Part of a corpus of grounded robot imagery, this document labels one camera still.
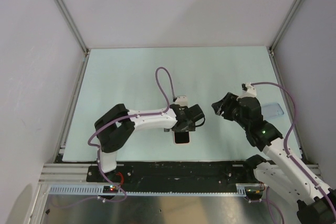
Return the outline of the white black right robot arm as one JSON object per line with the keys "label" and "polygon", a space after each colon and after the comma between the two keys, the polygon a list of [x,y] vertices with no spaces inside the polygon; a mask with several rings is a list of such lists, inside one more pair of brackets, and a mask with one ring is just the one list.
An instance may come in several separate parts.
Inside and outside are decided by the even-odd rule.
{"label": "white black right robot arm", "polygon": [[248,142],[276,164],[272,167],[260,155],[244,162],[243,178],[265,183],[294,207],[301,223],[335,223],[335,190],[322,181],[289,149],[282,134],[267,122],[255,96],[227,93],[212,104],[214,112],[238,123]]}

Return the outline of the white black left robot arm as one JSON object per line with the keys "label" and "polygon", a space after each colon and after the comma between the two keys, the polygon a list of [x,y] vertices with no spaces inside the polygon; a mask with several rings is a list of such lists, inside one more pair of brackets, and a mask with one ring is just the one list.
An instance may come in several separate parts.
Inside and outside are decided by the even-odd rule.
{"label": "white black left robot arm", "polygon": [[116,177],[117,151],[121,149],[136,131],[168,129],[183,133],[195,131],[205,123],[201,107],[170,104],[159,110],[129,110],[123,103],[115,105],[94,123],[93,137],[99,140],[98,175],[104,181]]}

